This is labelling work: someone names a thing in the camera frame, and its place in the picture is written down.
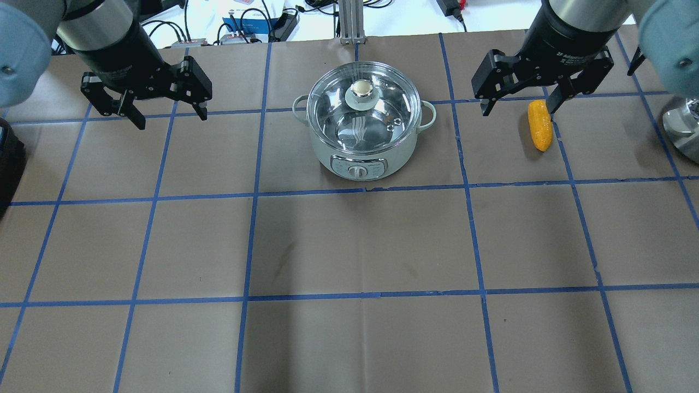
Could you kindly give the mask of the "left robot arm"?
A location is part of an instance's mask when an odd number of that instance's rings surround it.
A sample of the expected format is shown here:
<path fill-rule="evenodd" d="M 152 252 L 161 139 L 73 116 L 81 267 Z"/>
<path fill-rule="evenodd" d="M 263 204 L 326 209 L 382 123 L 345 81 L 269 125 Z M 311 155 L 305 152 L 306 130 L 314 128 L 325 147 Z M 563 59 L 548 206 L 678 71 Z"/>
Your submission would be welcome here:
<path fill-rule="evenodd" d="M 143 130 L 145 117 L 135 101 L 167 98 L 191 105 L 201 120 L 208 118 L 210 78 L 192 56 L 165 62 L 125 1 L 3 1 L 2 107 L 32 95 L 48 68 L 55 37 L 89 67 L 80 89 L 101 115 L 125 117 Z"/>

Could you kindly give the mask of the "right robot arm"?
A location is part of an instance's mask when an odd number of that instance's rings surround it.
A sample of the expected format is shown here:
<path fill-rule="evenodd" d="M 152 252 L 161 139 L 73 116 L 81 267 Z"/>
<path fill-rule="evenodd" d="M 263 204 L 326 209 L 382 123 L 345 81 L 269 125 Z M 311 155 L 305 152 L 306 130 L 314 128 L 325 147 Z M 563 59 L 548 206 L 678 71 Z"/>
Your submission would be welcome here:
<path fill-rule="evenodd" d="M 577 95 L 596 92 L 614 66 L 609 41 L 628 19 L 636 23 L 636 49 L 627 75 L 649 62 L 661 86 L 684 99 L 662 115 L 674 147 L 697 162 L 697 2 L 542 1 L 514 55 L 487 52 L 471 85 L 482 114 L 529 87 L 549 87 L 545 110 L 554 114 Z"/>

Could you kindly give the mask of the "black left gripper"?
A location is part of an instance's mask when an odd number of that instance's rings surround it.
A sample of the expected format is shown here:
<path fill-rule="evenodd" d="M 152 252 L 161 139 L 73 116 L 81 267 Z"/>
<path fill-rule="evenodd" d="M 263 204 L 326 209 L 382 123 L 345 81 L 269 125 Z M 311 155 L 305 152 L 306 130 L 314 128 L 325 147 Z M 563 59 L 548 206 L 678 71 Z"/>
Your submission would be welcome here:
<path fill-rule="evenodd" d="M 208 119 L 207 101 L 213 85 L 192 56 L 168 64 L 141 25 L 131 25 L 117 42 L 98 50 L 82 50 L 80 58 L 90 68 L 81 81 L 81 92 L 101 115 L 119 115 L 137 129 L 146 119 L 135 100 L 167 98 L 192 106 L 197 116 Z"/>

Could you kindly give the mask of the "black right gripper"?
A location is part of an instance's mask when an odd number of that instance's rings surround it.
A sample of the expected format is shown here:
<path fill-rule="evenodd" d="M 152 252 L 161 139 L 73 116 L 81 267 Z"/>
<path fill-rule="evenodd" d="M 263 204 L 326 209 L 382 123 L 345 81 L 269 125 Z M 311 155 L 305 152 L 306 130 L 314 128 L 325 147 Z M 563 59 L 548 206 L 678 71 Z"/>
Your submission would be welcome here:
<path fill-rule="evenodd" d="M 614 11 L 539 11 L 517 54 L 489 50 L 474 73 L 482 115 L 528 87 L 556 87 L 546 99 L 549 114 L 578 94 L 596 92 L 614 67 L 607 47 L 613 35 Z"/>

